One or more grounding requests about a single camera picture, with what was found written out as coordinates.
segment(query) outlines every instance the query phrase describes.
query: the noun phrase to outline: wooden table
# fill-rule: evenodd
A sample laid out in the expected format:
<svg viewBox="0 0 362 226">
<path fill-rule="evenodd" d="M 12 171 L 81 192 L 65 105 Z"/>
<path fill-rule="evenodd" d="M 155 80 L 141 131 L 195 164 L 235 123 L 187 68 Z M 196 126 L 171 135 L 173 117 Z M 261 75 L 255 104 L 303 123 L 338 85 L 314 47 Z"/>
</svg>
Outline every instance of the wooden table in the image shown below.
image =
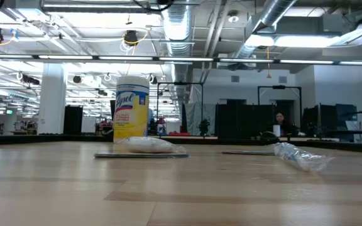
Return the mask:
<svg viewBox="0 0 362 226">
<path fill-rule="evenodd" d="M 94 159 L 110 143 L 0 146 L 0 225 L 362 225 L 362 153 L 302 172 L 275 156 L 185 145 L 185 159 Z"/>
</svg>

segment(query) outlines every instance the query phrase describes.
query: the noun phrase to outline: ductwork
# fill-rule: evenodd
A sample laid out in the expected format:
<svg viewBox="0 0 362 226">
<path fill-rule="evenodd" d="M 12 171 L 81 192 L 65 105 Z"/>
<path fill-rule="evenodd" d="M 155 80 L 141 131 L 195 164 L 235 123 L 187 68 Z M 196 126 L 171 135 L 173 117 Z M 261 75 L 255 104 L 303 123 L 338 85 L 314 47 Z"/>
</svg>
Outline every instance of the ductwork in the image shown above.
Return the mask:
<svg viewBox="0 0 362 226">
<path fill-rule="evenodd" d="M 188 5 L 173 5 L 162 12 L 163 28 L 166 40 L 169 41 L 188 41 L 191 32 L 191 7 Z M 186 43 L 169 43 L 167 51 L 171 57 L 189 57 L 191 54 L 191 45 Z M 173 82 L 191 82 L 187 77 L 188 67 L 186 64 L 173 65 Z M 184 88 L 176 87 L 178 99 L 184 99 Z"/>
<path fill-rule="evenodd" d="M 296 1 L 297 0 L 267 0 L 261 12 L 260 19 L 251 27 L 252 30 L 247 32 L 252 34 L 263 28 L 275 26 Z M 255 51 L 256 47 L 257 46 L 249 46 L 247 43 L 244 43 L 233 57 L 248 58 Z"/>
</svg>

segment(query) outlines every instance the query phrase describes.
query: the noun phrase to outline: ceiling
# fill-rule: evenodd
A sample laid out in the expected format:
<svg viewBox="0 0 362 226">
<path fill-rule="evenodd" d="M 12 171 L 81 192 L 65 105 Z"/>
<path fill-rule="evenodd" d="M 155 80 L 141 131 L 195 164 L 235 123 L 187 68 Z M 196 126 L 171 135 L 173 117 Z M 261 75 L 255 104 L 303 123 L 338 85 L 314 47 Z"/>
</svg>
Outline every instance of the ceiling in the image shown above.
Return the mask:
<svg viewBox="0 0 362 226">
<path fill-rule="evenodd" d="M 99 3 L 107 4 L 115 2 L 124 4 L 126 1 L 59 1 L 65 3 Z M 45 1 L 45 4 L 54 4 L 56 1 Z M 192 4 L 192 34 L 193 43 L 192 56 L 202 56 L 205 48 L 206 38 L 209 33 L 210 16 L 215 8 L 216 1 L 189 1 Z M 217 42 L 214 54 L 230 54 L 235 52 L 245 41 L 245 27 L 248 18 L 251 15 L 260 13 L 264 1 L 231 1 L 229 11 L 238 12 L 238 21 L 231 23 L 225 20 L 221 30 L 221 41 Z M 319 0 L 301 0 L 295 3 L 285 16 L 301 17 L 320 17 L 324 14 L 342 15 L 347 12 L 362 10 L 362 1 L 319 1 Z M 160 14 L 144 13 L 54 13 L 46 14 L 34 13 L 34 11 L 22 12 L 21 15 L 13 14 L 9 10 L 0 12 L 0 28 L 3 29 L 3 43 L 7 45 L 0 46 L 0 54 L 30 54 L 30 55 L 146 55 L 146 56 L 165 56 L 167 46 L 165 32 L 163 30 L 163 21 Z M 122 37 L 126 30 L 136 30 L 139 39 L 145 38 L 139 42 L 134 49 L 126 51 L 122 43 Z M 341 48 L 329 48 L 327 51 L 322 48 L 292 48 L 271 46 L 269 50 L 256 49 L 254 55 L 257 58 L 291 58 L 291 59 L 313 59 L 313 58 L 339 58 L 348 57 L 355 60 L 362 60 L 361 51 L 353 48 L 350 53 L 349 48 L 341 51 Z M 267 65 L 257 65 L 256 69 L 261 70 Z M 291 65 L 280 65 L 272 67 L 273 69 L 284 69 L 295 72 Z M 136 75 L 156 77 L 158 81 L 173 82 L 172 66 L 169 64 L 128 64 L 128 63 L 66 63 L 69 79 L 67 85 L 67 104 L 83 105 L 84 112 L 90 116 L 109 116 L 109 98 L 115 98 L 116 78 L 119 76 Z M 21 89 L 28 84 L 22 83 L 17 79 L 18 72 L 34 77 L 42 81 L 43 63 L 41 62 L 9 62 L 0 60 L 0 87 L 6 88 L 0 91 L 0 99 L 9 99 L 10 103 L 22 103 L 19 100 L 28 100 L 32 108 L 20 107 L 21 114 L 33 117 L 37 115 L 38 99 L 40 98 L 40 86 L 31 85 L 32 89 Z M 74 76 L 94 76 L 101 81 L 97 86 L 101 89 L 111 91 L 105 99 L 100 98 L 96 87 L 84 83 L 74 83 Z M 78 88 L 90 88 L 90 90 L 76 90 Z M 151 103 L 156 106 L 155 97 L 157 96 L 157 85 L 151 85 Z M 163 93 L 159 107 L 159 114 L 167 117 L 178 117 L 179 109 L 177 100 L 172 98 L 173 87 L 167 87 Z M 8 101 L 1 102 L 0 108 L 13 106 Z"/>
</svg>

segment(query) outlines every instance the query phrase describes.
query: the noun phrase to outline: plastic bag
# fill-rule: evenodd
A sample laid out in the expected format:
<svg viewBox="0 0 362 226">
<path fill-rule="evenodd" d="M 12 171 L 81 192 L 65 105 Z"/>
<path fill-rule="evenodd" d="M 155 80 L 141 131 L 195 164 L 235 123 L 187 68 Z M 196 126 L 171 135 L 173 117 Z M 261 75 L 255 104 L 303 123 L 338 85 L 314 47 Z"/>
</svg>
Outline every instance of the plastic bag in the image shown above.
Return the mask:
<svg viewBox="0 0 362 226">
<path fill-rule="evenodd" d="M 186 153 L 181 146 L 152 137 L 127 137 L 118 145 L 131 153 Z"/>
<path fill-rule="evenodd" d="M 304 171 L 318 172 L 333 159 L 332 157 L 309 153 L 289 143 L 277 143 L 270 146 L 276 156 Z"/>
</svg>

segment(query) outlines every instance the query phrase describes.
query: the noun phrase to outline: support column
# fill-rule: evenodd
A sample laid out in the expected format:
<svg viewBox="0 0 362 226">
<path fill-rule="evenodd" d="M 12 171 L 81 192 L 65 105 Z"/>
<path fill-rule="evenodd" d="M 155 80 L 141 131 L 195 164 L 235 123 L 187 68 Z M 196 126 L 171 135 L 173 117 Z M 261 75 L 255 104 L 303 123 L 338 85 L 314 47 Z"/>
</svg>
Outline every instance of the support column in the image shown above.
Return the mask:
<svg viewBox="0 0 362 226">
<path fill-rule="evenodd" d="M 15 108 L 6 108 L 5 120 L 4 120 L 4 135 L 13 135 L 15 131 L 15 122 L 18 120 L 18 109 Z"/>
<path fill-rule="evenodd" d="M 63 133 L 67 73 L 62 63 L 44 63 L 41 80 L 38 134 Z"/>
</svg>

